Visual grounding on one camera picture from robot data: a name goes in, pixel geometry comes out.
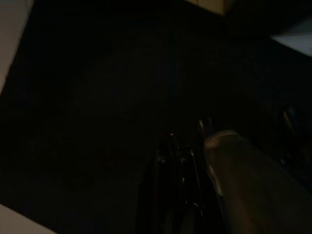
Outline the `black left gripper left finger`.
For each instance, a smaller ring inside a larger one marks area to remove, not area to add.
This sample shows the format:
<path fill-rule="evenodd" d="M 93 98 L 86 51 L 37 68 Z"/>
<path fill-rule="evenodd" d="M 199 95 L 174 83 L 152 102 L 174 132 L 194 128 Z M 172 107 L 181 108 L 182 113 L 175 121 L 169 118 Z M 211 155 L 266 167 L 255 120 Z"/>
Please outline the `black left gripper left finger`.
<path fill-rule="evenodd" d="M 134 234 L 176 234 L 173 182 L 175 134 L 156 145 L 138 188 Z"/>

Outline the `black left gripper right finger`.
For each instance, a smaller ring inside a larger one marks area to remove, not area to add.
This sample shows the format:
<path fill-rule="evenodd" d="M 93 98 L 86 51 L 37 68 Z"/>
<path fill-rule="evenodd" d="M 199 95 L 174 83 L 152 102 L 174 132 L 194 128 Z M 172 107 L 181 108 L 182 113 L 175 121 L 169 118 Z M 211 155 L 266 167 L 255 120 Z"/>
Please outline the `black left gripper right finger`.
<path fill-rule="evenodd" d="M 227 234 L 216 198 L 204 198 L 202 180 L 190 144 L 173 135 L 174 234 Z"/>

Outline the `dark grey felt floor mat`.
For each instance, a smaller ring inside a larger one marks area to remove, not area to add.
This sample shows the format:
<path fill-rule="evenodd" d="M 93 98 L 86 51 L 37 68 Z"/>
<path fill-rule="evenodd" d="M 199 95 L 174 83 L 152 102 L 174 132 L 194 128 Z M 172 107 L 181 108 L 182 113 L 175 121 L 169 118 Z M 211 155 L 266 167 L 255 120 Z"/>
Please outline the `dark grey felt floor mat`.
<path fill-rule="evenodd" d="M 312 58 L 273 41 L 312 0 L 35 0 L 0 94 L 0 204 L 57 234 L 134 234 L 160 139 L 233 130 L 312 194 Z"/>

